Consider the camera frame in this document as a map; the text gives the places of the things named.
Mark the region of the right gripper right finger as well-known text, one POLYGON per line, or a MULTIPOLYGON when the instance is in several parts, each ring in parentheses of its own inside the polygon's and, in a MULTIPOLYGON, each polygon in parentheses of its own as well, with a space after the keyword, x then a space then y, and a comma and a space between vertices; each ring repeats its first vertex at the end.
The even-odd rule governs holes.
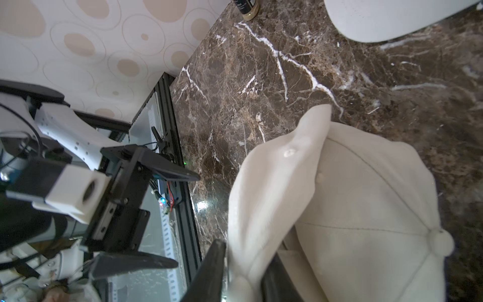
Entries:
POLYGON ((262 279, 262 300, 264 302, 303 302, 277 254, 262 279))

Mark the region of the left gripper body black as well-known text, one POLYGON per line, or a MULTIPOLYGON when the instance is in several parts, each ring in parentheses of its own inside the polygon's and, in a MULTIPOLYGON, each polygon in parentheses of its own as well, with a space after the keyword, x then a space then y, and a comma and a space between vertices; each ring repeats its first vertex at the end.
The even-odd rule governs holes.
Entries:
MULTIPOLYGON (((118 155, 118 163, 83 233, 81 245, 85 251, 122 253, 138 249, 149 218, 140 207, 153 176, 151 170, 139 163, 143 147, 128 145, 103 149, 104 153, 118 155)), ((71 217, 37 210, 32 203, 45 201, 67 165, 33 157, 14 181, 1 185, 1 251, 23 244, 50 227, 54 227, 55 233, 44 250, 52 249, 64 236, 71 217)))

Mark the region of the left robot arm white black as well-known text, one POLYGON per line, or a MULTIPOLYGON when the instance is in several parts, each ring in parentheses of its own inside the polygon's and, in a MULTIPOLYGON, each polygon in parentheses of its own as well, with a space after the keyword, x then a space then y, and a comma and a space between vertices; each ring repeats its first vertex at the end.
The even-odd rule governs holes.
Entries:
POLYGON ((139 249, 150 214, 149 184, 193 182, 167 142, 124 145, 81 119, 64 95, 1 81, 1 250, 55 228, 56 244, 73 218, 87 227, 80 247, 96 254, 92 279, 143 269, 175 269, 176 260, 139 249))

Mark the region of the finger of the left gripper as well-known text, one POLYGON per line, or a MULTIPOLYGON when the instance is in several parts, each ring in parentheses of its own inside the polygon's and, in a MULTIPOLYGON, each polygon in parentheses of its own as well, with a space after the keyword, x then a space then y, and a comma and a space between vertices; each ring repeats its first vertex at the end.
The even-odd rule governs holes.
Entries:
POLYGON ((199 174, 178 166, 145 147, 141 148, 139 163, 165 181, 195 182, 201 179, 199 174))
POLYGON ((89 279, 106 279, 144 269, 175 269, 178 266, 176 260, 145 252, 101 252, 93 259, 89 279))

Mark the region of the white colorado cap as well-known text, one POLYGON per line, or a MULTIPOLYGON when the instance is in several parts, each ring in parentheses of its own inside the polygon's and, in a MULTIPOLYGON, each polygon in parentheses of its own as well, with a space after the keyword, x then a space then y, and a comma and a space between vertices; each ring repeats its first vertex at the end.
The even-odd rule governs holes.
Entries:
POLYGON ((245 158, 228 206, 228 301, 260 301, 261 281, 311 201, 332 107, 314 106, 292 132, 245 158))
POLYGON ((299 301, 445 301, 454 245, 416 150, 332 123, 279 255, 299 301))

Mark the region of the white Colorado cap front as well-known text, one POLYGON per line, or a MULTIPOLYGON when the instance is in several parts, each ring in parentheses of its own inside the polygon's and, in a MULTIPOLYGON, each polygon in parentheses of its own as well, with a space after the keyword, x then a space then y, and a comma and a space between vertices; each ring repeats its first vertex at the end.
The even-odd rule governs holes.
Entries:
POLYGON ((445 301, 454 245, 416 150, 332 123, 279 255, 299 301, 445 301))

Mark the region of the white cap back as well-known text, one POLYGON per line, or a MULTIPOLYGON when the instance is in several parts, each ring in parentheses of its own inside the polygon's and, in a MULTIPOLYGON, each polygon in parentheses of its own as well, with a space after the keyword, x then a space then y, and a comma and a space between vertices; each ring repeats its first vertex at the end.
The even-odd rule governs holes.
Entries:
POLYGON ((405 36, 442 21, 477 0, 326 0, 328 16, 346 38, 377 43, 405 36))

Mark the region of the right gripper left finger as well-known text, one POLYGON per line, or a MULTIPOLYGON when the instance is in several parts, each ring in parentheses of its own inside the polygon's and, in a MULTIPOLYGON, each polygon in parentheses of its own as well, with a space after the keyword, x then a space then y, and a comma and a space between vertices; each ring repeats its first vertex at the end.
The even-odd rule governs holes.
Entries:
POLYGON ((181 302, 221 301, 225 253, 226 242, 214 240, 181 302))

